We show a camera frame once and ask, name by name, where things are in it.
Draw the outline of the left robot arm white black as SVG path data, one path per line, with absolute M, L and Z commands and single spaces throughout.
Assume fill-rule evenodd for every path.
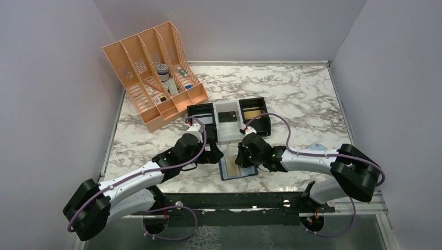
M 63 208 L 68 220 L 68 232 L 76 233 L 81 241 L 98 235 L 110 221 L 117 205 L 139 193 L 149 204 L 155 198 L 149 188 L 174 178 L 190 164 L 217 164 L 224 154 L 213 138 L 199 140 L 185 133 L 170 149 L 155 155 L 139 169 L 119 178 L 101 183 L 83 181 Z

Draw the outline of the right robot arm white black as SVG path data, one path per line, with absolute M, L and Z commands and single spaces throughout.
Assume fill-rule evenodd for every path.
M 271 146 L 256 133 L 238 144 L 235 163 L 240 167 L 262 165 L 270 172 L 307 171 L 327 174 L 321 182 L 311 182 L 302 194 L 304 203 L 318 207 L 330 200 L 350 197 L 370 202 L 385 177 L 361 151 L 350 144 L 322 152 Z

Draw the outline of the blue leather card holder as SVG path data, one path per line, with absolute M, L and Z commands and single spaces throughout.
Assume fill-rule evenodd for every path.
M 235 163 L 236 158 L 237 156 L 225 156 L 218 163 L 222 181 L 257 176 L 259 174 L 257 166 L 243 168 Z

